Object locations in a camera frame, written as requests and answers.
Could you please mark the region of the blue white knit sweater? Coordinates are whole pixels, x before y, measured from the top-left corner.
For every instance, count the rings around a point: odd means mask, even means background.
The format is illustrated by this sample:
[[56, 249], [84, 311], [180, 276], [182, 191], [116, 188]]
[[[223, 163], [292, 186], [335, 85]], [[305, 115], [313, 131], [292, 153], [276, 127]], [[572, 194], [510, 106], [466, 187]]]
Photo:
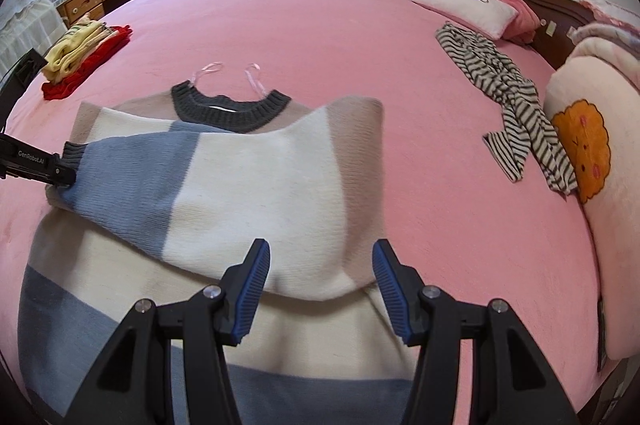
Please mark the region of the blue white knit sweater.
[[237, 133], [175, 102], [83, 103], [49, 188], [18, 310], [29, 399], [60, 423], [132, 305], [218, 282], [257, 239], [270, 269], [227, 360], [247, 424], [396, 424], [413, 363], [387, 323], [372, 247], [384, 233], [382, 103], [263, 107]]

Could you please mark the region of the red folded garment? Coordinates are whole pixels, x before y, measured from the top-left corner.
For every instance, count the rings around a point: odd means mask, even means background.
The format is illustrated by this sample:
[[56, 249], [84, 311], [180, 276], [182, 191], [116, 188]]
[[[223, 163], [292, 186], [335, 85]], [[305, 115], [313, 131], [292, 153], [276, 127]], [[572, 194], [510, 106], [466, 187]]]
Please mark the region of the red folded garment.
[[115, 29], [114, 35], [101, 42], [96, 50], [82, 61], [78, 70], [63, 78], [57, 84], [46, 81], [41, 86], [43, 99], [46, 101], [63, 100], [75, 92], [101, 65], [106, 63], [130, 41], [132, 29], [129, 25], [110, 26]]

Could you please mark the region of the yellow folded garment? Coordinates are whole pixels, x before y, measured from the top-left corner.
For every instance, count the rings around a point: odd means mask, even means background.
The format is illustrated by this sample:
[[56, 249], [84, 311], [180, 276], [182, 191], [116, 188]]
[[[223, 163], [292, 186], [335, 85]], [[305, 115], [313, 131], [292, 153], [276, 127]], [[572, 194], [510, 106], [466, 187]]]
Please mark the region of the yellow folded garment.
[[93, 20], [88, 14], [83, 15], [50, 47], [44, 57], [47, 62], [42, 69], [44, 78], [50, 84], [57, 84], [70, 76], [101, 42], [114, 33], [115, 29], [104, 22]]

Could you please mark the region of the white lace covered furniture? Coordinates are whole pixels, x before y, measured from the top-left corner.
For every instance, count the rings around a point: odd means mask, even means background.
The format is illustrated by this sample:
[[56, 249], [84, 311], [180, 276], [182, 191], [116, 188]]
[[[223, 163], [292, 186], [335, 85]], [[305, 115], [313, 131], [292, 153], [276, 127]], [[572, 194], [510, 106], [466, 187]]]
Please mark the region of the white lace covered furniture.
[[1, 75], [30, 49], [45, 55], [66, 33], [51, 0], [3, 0], [0, 28]]

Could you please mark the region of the pink bed sheet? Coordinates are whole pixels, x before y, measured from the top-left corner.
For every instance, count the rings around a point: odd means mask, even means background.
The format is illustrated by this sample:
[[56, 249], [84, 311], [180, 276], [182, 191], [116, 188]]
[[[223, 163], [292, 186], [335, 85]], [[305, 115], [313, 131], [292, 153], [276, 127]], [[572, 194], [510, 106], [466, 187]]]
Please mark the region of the pink bed sheet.
[[[69, 98], [33, 82], [8, 133], [50, 152], [82, 102], [152, 96], [204, 65], [206, 96], [252, 96], [260, 80], [298, 107], [360, 94], [384, 107], [385, 233], [425, 281], [460, 301], [512, 305], [576, 408], [603, 383], [599, 282], [587, 220], [551, 191], [535, 159], [511, 182], [483, 142], [500, 108], [442, 51], [442, 16], [411, 0], [131, 0], [107, 15], [130, 43]], [[42, 183], [1, 183], [1, 349], [51, 423], [141, 297], [192, 295], [203, 281], [130, 251], [54, 210]], [[330, 303], [266, 295], [250, 335], [227, 353], [245, 423], [396, 424], [416, 352], [388, 328], [382, 301]]]

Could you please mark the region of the black white striped garment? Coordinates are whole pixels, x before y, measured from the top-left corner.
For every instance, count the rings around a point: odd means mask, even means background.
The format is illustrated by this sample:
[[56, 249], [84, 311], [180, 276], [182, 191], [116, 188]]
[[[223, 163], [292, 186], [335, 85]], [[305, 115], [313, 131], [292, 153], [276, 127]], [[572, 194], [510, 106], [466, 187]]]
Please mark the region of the black white striped garment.
[[506, 177], [520, 181], [527, 157], [533, 156], [551, 191], [576, 191], [574, 166], [544, 114], [533, 81], [493, 41], [472, 30], [446, 23], [435, 38], [468, 81], [500, 106], [503, 128], [485, 133], [483, 141]]

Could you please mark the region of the dark wooden headboard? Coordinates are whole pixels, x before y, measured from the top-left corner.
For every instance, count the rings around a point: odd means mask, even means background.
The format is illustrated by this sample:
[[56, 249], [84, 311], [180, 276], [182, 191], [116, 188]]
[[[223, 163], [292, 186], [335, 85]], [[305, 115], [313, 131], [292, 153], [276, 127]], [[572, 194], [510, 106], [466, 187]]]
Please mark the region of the dark wooden headboard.
[[557, 70], [574, 50], [572, 33], [594, 22], [590, 9], [574, 0], [523, 0], [538, 16], [540, 25], [529, 44]]

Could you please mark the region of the white cartoon pillow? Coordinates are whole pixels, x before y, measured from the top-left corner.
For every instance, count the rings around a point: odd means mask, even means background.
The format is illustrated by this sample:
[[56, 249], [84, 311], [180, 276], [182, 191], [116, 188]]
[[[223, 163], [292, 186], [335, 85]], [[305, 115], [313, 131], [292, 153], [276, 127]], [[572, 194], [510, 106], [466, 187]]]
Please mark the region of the white cartoon pillow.
[[410, 0], [491, 40], [502, 37], [518, 11], [500, 0]]

